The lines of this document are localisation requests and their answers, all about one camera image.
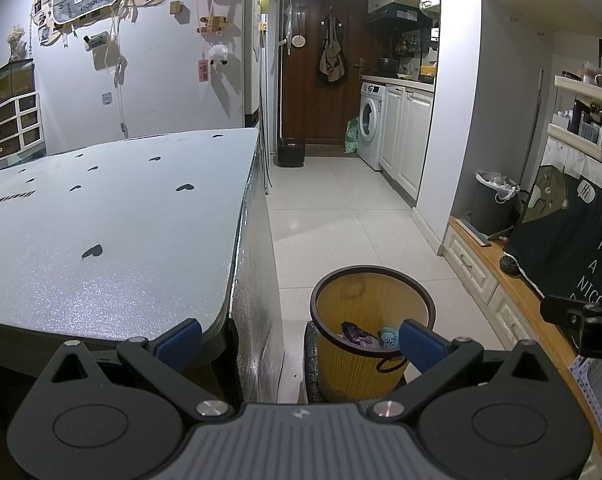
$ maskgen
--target brown trash can rim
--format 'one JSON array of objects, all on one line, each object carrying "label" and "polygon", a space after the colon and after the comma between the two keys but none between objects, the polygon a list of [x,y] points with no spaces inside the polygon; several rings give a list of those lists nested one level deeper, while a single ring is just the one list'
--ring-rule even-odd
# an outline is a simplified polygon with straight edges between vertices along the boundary
[{"label": "brown trash can rim", "polygon": [[342,350],[350,352],[351,354],[360,355],[362,357],[399,357],[401,356],[400,350],[395,350],[391,348],[364,348],[359,345],[355,345],[350,341],[346,341],[334,335],[332,330],[328,328],[328,326],[323,322],[321,317],[319,316],[319,312],[316,307],[316,298],[319,296],[321,291],[328,285],[328,283],[333,282],[337,278],[341,278],[343,276],[347,276],[348,274],[363,274],[363,273],[372,273],[372,274],[385,274],[386,276],[390,276],[399,280],[400,282],[406,283],[410,285],[414,290],[416,290],[425,302],[426,309],[428,310],[428,328],[432,330],[434,327],[434,322],[436,320],[437,312],[434,307],[434,301],[432,297],[425,290],[424,286],[422,286],[416,280],[413,280],[407,274],[399,272],[398,270],[388,269],[387,267],[380,266],[352,266],[352,267],[343,267],[342,269],[335,270],[331,272],[327,276],[321,279],[319,283],[316,284],[315,290],[312,291],[312,296],[310,297],[310,316],[312,317],[312,321],[314,322],[316,329],[324,336],[328,341],[332,344],[338,346]]}]

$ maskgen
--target speech bubble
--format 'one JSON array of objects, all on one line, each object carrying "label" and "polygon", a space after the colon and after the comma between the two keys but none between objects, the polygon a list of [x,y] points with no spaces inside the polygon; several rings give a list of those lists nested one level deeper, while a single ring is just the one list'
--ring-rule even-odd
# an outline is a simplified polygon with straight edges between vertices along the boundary
[{"label": "speech bubble", "polygon": [[587,180],[582,180],[581,183],[578,184],[577,194],[586,204],[592,203],[592,201],[596,198],[596,191]]}]

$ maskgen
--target metal screw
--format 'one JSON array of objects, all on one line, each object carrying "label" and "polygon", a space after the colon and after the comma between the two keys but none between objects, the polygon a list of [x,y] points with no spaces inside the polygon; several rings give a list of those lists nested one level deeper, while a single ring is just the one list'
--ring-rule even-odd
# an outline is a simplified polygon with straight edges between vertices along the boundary
[{"label": "metal screw", "polygon": [[229,406],[223,400],[212,399],[198,403],[197,412],[202,416],[221,416],[227,413]]},{"label": "metal screw", "polygon": [[383,418],[392,418],[402,415],[405,408],[396,400],[380,400],[372,407],[372,411]]}]

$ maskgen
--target brown door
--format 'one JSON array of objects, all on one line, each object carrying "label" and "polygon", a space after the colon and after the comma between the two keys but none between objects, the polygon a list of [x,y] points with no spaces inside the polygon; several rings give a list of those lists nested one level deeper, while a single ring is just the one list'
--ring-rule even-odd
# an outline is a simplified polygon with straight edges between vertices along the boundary
[{"label": "brown door", "polygon": [[[281,4],[286,8],[289,0],[281,0]],[[348,121],[359,115],[361,105],[362,81],[355,65],[364,58],[366,67],[372,68],[380,53],[380,42],[367,28],[367,0],[293,0],[294,4],[307,9],[306,41],[302,48],[293,46],[289,55],[287,46],[282,47],[283,137],[305,139],[308,144],[343,144]],[[347,72],[339,86],[327,86],[316,75],[326,29],[321,22],[330,7],[343,27],[341,48]],[[298,29],[293,20],[293,36]]]}]

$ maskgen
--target gray gripper base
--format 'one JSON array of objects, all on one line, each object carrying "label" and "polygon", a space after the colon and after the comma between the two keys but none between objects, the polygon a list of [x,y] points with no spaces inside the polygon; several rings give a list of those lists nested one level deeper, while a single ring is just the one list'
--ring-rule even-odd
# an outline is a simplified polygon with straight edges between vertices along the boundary
[{"label": "gray gripper base", "polygon": [[354,404],[248,404],[231,422],[201,426],[156,480],[449,480],[398,425]]}]

